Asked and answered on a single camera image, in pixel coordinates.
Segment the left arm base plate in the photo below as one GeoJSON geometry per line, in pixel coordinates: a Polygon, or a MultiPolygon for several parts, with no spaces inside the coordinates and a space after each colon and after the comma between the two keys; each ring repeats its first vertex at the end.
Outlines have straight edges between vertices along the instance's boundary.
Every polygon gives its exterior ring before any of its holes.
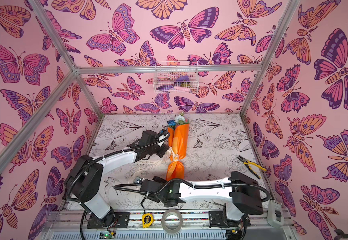
{"type": "Polygon", "coordinates": [[[114,212],[110,211],[104,218],[100,219],[96,215],[91,214],[87,228],[88,229],[104,229],[115,227],[116,229],[126,229],[129,223],[130,212],[114,212]]]}

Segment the white fake rose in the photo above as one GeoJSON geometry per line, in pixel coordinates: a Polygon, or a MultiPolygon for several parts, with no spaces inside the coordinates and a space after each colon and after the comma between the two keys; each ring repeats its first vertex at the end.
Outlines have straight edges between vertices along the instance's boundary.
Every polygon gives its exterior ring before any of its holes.
{"type": "Polygon", "coordinates": [[[175,121],[176,125],[189,124],[189,120],[185,117],[184,112],[180,112],[179,115],[174,118],[174,121],[175,121]]]}

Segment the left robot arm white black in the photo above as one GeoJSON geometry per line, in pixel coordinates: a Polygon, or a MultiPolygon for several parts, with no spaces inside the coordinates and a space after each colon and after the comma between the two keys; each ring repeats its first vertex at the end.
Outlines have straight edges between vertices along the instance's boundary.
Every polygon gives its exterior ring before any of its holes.
{"type": "Polygon", "coordinates": [[[64,197],[68,202],[78,203],[93,215],[101,227],[112,226],[115,221],[114,210],[100,192],[104,176],[125,165],[147,160],[153,155],[162,158],[169,150],[169,146],[165,144],[169,137],[167,130],[159,133],[146,130],[138,140],[122,150],[98,157],[82,155],[65,181],[64,197]]]}

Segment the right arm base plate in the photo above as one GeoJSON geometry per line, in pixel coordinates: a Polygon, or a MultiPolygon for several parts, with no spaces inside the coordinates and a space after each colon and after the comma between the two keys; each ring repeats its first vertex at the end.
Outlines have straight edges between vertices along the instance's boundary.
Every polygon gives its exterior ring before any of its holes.
{"type": "Polygon", "coordinates": [[[229,220],[227,214],[222,210],[209,211],[209,227],[210,228],[235,228],[243,229],[251,226],[249,216],[243,215],[240,220],[229,220]]]}

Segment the blue fake rose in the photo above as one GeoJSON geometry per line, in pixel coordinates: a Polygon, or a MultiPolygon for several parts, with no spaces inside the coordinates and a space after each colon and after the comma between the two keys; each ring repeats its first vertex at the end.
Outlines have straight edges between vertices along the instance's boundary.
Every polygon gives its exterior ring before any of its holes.
{"type": "Polygon", "coordinates": [[[167,121],[167,126],[169,128],[175,129],[176,125],[177,125],[177,123],[174,120],[167,121]]]}

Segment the orange wrapping paper sheet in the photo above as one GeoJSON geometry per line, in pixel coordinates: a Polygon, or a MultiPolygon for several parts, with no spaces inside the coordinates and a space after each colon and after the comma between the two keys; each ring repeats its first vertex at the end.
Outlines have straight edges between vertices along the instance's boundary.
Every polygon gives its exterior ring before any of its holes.
{"type": "Polygon", "coordinates": [[[170,164],[166,171],[166,180],[184,179],[185,166],[182,160],[187,155],[189,124],[178,125],[175,129],[169,127],[168,145],[170,147],[170,164]]]}

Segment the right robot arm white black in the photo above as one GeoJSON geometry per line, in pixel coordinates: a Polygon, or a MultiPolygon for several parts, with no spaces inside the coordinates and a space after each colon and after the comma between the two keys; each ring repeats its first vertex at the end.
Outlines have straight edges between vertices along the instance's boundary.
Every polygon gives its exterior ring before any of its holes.
{"type": "Polygon", "coordinates": [[[247,215],[262,215],[263,203],[271,199],[267,189],[240,172],[231,172],[230,177],[215,181],[164,181],[155,177],[152,180],[140,180],[138,183],[115,185],[113,188],[144,195],[151,201],[163,203],[166,208],[198,199],[221,200],[226,205],[224,218],[230,222],[243,221],[247,215]]]}

